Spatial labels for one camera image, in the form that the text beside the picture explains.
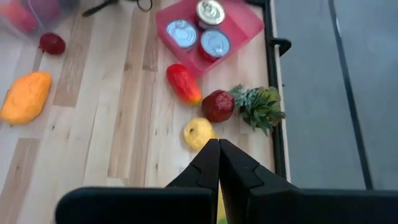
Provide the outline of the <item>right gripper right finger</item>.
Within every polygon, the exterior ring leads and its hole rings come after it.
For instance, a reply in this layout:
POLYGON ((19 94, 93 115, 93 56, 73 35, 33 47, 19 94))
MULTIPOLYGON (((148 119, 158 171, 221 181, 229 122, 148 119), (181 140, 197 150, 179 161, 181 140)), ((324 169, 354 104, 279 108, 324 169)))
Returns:
POLYGON ((219 143, 228 223, 397 223, 396 191, 300 189, 228 140, 219 143))

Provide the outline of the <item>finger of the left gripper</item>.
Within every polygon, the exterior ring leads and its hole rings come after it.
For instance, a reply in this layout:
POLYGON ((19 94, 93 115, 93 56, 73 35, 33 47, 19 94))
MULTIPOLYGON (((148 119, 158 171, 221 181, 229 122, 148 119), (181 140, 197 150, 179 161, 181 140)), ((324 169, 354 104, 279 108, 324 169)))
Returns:
POLYGON ((117 4, 118 2, 119 2, 119 0, 105 0, 103 3, 101 3, 101 4, 97 5, 97 6, 92 7, 92 8, 90 8, 90 9, 87 9, 87 10, 82 14, 82 16, 83 16, 83 17, 90 17, 90 16, 92 16, 93 14, 97 13, 98 11, 102 10, 103 8, 108 7, 108 6, 110 6, 110 5, 117 4))

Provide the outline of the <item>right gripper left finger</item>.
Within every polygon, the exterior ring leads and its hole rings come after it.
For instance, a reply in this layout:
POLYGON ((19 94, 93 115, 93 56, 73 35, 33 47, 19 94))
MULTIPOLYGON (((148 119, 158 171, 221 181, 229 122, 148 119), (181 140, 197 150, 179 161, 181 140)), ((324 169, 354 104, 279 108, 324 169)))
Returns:
POLYGON ((56 224, 216 223, 220 143, 209 140, 186 169, 163 188, 81 187, 65 194, 56 224))

